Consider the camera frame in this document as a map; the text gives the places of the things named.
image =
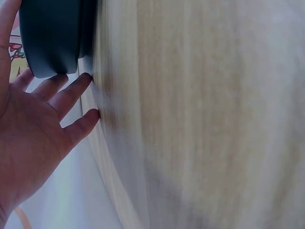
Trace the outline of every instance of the dark green rubber cover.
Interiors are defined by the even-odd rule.
[[[92,54],[96,0],[23,0],[20,34],[26,59],[38,78],[77,71]]]

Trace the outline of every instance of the palm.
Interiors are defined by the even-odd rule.
[[[99,119],[92,109],[74,124],[60,126],[89,86],[88,74],[60,92],[66,75],[44,81],[32,93],[25,92],[33,79],[29,69],[9,83],[9,34],[19,6],[20,0],[7,0],[0,8],[0,228],[13,208],[42,186]]]

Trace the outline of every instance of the cartoon drawing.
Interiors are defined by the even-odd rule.
[[[11,61],[10,81],[12,81],[28,67],[21,43],[18,14],[15,18],[13,29],[10,34],[9,53]]]

